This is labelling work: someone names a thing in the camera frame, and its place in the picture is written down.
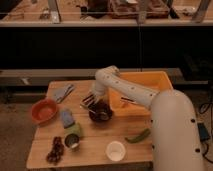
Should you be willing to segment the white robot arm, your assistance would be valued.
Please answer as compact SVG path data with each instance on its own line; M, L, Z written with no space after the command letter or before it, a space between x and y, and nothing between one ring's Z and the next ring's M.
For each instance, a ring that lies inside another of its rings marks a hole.
M108 88L121 93L150 112L154 171L204 171L190 98L172 87L159 90L148 86L147 82L157 80L154 72L126 74L114 65L97 70L83 106L99 102Z

